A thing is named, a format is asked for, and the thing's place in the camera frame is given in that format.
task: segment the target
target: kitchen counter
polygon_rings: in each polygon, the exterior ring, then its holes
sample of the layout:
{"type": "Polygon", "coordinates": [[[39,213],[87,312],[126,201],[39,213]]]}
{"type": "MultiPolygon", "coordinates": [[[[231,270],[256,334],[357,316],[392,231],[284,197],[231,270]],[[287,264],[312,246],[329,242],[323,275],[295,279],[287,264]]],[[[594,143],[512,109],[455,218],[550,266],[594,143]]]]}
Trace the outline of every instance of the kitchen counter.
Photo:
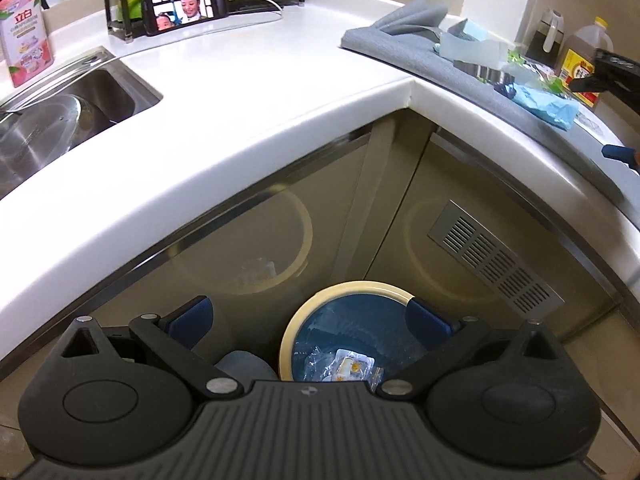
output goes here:
{"type": "MultiPolygon", "coordinates": [[[[56,64],[102,45],[126,56],[122,61],[162,100],[81,144],[0,201],[0,359],[182,225],[332,140],[407,107],[522,183],[640,299],[640,232],[572,168],[472,103],[338,48],[345,30],[397,6],[308,0],[305,7],[287,7],[279,21],[270,22],[267,13],[231,17],[231,25],[267,23],[171,44],[163,44],[172,41],[166,34],[126,45],[106,34],[99,13],[54,33],[56,64]],[[251,84],[256,80],[261,84],[251,84]]],[[[197,27],[220,26],[213,23],[197,27]]],[[[0,73],[0,94],[9,95],[6,70],[0,73]]]]}

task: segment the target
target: dish soap bottle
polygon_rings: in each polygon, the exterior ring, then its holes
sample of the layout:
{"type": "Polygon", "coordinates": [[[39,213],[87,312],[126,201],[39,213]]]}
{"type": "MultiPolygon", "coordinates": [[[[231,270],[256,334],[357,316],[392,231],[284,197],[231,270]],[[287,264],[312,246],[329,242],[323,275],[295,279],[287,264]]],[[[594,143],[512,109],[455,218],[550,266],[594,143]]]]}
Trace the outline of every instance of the dish soap bottle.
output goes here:
{"type": "Polygon", "coordinates": [[[53,63],[40,0],[0,1],[0,39],[14,87],[53,63]]]}
{"type": "MultiPolygon", "coordinates": [[[[579,29],[564,42],[556,64],[556,75],[567,90],[573,79],[593,74],[596,49],[605,48],[613,51],[613,43],[607,35],[607,26],[607,22],[602,18],[596,18],[593,25],[579,29]]],[[[597,104],[599,95],[593,92],[574,94],[587,108],[593,108],[597,104]]]]}

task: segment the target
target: bottle label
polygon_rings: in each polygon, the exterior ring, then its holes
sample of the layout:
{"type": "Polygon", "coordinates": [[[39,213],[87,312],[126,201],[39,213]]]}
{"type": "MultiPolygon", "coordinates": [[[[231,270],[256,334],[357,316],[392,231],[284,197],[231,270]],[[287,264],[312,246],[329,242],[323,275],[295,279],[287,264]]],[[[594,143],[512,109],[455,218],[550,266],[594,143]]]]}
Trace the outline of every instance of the bottle label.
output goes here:
{"type": "MultiPolygon", "coordinates": [[[[595,67],[589,61],[569,49],[564,57],[564,62],[562,62],[560,79],[564,87],[568,90],[571,81],[587,77],[589,74],[593,74],[594,71],[595,67]]],[[[593,108],[596,105],[599,95],[600,94],[594,92],[574,93],[574,96],[589,108],[593,108]]]]}
{"type": "Polygon", "coordinates": [[[53,63],[40,0],[2,0],[0,30],[14,86],[23,84],[53,63]]]}

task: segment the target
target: cooking oil bottle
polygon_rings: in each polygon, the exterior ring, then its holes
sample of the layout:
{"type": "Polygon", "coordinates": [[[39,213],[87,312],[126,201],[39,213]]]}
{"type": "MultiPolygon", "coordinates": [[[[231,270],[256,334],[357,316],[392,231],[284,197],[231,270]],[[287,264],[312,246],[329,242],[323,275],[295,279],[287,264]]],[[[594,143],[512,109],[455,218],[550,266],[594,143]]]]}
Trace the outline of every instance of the cooking oil bottle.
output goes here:
{"type": "MultiPolygon", "coordinates": [[[[587,77],[594,72],[593,61],[597,48],[613,51],[613,43],[607,35],[607,22],[596,18],[593,25],[587,25],[569,36],[558,55],[556,75],[567,90],[573,79],[587,77]]],[[[574,94],[588,108],[598,103],[600,94],[585,92],[574,94]]]]}

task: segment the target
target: sink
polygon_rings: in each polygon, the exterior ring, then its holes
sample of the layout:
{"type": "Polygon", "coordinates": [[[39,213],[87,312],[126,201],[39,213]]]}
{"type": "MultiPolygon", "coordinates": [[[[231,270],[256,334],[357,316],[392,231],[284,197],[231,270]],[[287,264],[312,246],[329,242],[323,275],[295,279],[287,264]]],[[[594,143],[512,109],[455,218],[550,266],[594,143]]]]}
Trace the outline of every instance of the sink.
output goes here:
{"type": "MultiPolygon", "coordinates": [[[[46,103],[57,94],[75,95],[97,107],[108,119],[106,127],[101,131],[151,108],[161,99],[157,92],[143,82],[123,62],[115,59],[113,54],[106,49],[98,48],[83,54],[1,104],[0,146],[2,146],[3,131],[7,131],[7,128],[15,123],[18,117],[21,118],[23,115],[29,114],[29,105],[46,103]],[[21,115],[10,113],[11,110],[20,110],[24,107],[27,108],[21,112],[21,115]]],[[[61,154],[98,133],[95,132],[81,139],[71,139],[61,154]]],[[[27,140],[24,150],[28,152],[29,149],[27,140]]],[[[24,176],[15,173],[11,163],[2,155],[0,152],[0,199],[24,181],[24,176]]],[[[51,160],[40,165],[36,171],[49,162],[51,160]]]]}

